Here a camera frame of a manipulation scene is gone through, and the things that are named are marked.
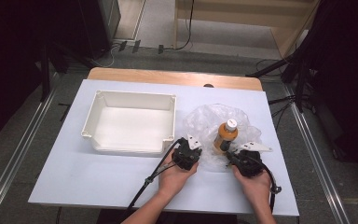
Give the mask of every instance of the gray floor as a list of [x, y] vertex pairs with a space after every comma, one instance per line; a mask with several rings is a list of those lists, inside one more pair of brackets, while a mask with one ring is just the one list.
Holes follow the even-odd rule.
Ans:
[[[243, 76], [256, 71], [259, 59], [236, 56], [222, 56], [194, 52], [165, 51], [157, 54], [156, 49], [140, 49], [132, 54], [131, 48], [114, 51], [115, 62], [112, 67], [140, 68], [154, 70], [192, 71]], [[111, 58], [106, 55], [100, 64], [109, 64]], [[270, 62], [260, 63], [258, 69]], [[0, 207], [0, 223], [52, 223], [57, 216], [57, 207], [41, 206], [27, 203], [37, 176], [54, 144], [62, 126], [65, 106], [71, 104], [76, 96], [82, 79], [89, 72], [83, 65], [70, 60], [71, 67], [67, 74], [62, 74], [56, 94], [48, 113], [44, 117], [26, 157], [17, 172], [7, 196]], [[262, 78], [262, 85], [267, 97], [278, 99], [285, 96], [283, 84], [276, 77]], [[19, 143], [27, 124], [35, 112], [40, 88], [37, 89], [8, 122], [0, 133], [0, 175], [3, 173], [13, 151]], [[277, 111], [286, 103], [271, 106], [271, 112]], [[358, 223], [358, 164], [336, 161], [317, 117], [305, 111], [307, 122], [323, 155], [327, 169], [334, 180], [336, 188], [344, 202], [345, 209], [352, 223]], [[298, 129], [294, 115], [286, 110], [277, 130], [283, 156], [300, 212], [300, 223], [335, 223], [321, 182], [316, 175], [310, 155]], [[64, 207], [60, 223], [95, 223], [99, 214], [96, 208]], [[297, 223], [296, 217], [276, 217], [279, 223]], [[240, 220], [255, 223], [253, 216], [239, 216]]]
[[[142, 47], [172, 46], [174, 9], [175, 0], [147, 0], [136, 36]], [[178, 47], [187, 41], [188, 27], [189, 20], [178, 20]], [[184, 50], [249, 58], [281, 58], [269, 27], [213, 21], [193, 20], [191, 42]]]

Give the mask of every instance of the person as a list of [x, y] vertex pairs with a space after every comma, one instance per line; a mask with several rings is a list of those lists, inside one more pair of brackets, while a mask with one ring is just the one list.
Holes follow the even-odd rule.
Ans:
[[[169, 155], [162, 164], [171, 161]], [[196, 162], [190, 171], [182, 170], [178, 166], [164, 171], [158, 177], [158, 191], [143, 206], [126, 218], [123, 224], [153, 224], [165, 206], [180, 192], [186, 181], [197, 172], [199, 164]], [[242, 185], [242, 191], [252, 205], [257, 223], [274, 224], [275, 219], [269, 208], [270, 179], [266, 171], [256, 177], [242, 176], [236, 166], [232, 166], [233, 174]]]

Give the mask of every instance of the white table surface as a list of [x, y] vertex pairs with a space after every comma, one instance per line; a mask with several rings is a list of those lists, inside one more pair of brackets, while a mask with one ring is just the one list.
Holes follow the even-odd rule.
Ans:
[[[276, 195], [274, 215], [298, 216], [296, 198], [287, 174], [280, 143], [272, 123], [266, 94], [242, 91], [133, 82], [83, 80], [57, 140], [34, 186], [29, 203], [59, 206], [125, 208], [158, 165], [160, 158], [106, 155], [92, 148], [80, 135], [96, 91], [173, 93], [177, 96], [175, 138], [183, 134], [182, 120], [200, 105], [223, 104], [242, 109], [251, 124], [261, 130], [264, 145], [273, 152], [262, 160], [274, 174], [282, 192]], [[135, 207], [158, 189], [151, 183]], [[230, 172], [202, 169], [190, 177], [182, 191], [166, 207], [171, 211], [202, 213], [253, 213]]]

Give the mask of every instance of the white plastic tray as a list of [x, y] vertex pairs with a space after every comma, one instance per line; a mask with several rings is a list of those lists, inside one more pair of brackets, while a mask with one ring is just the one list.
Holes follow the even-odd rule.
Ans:
[[81, 135], [98, 151], [159, 155], [173, 142], [176, 96], [96, 91]]

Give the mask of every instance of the tripod leg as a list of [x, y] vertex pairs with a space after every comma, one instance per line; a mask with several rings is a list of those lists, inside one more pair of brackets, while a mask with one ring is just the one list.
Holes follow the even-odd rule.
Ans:
[[264, 68], [263, 70], [260, 70], [258, 72], [255, 72], [253, 74], [249, 74], [246, 76], [247, 77], [257, 77], [257, 78], [262, 77], [265, 74], [272, 72], [273, 70], [278, 69], [287, 63], [290, 63], [293, 59], [294, 59], [293, 55], [289, 55], [287, 58], [277, 61], [276, 63], [273, 63], [272, 65]]
[[62, 55], [51, 44], [48, 45], [48, 58], [55, 70], [59, 73], [66, 73], [68, 70], [68, 63], [62, 57]]
[[287, 65], [286, 69], [284, 69], [281, 75], [282, 82], [283, 83], [292, 82], [293, 79], [295, 79], [297, 72], [298, 72], [298, 61], [292, 60], [292, 62], [289, 63], [289, 65]]
[[80, 55], [76, 54], [75, 52], [71, 51], [66, 46], [63, 46], [63, 45], [61, 45], [59, 43], [53, 43], [53, 44], [54, 44], [55, 47], [57, 47], [58, 49], [62, 50], [64, 53], [68, 54], [69, 56], [73, 57], [78, 62], [83, 63], [89, 69], [92, 69], [92, 68], [95, 67], [95, 65], [92, 64], [90, 61], [86, 60], [82, 56], [80, 56]]
[[303, 96], [303, 91], [304, 91], [304, 85], [306, 82], [306, 77], [310, 74], [310, 67], [308, 66], [308, 64], [306, 62], [301, 63], [300, 65], [300, 70], [298, 72], [298, 82], [296, 85], [296, 106], [298, 108], [298, 111], [300, 113], [303, 112], [302, 109], [302, 96]]

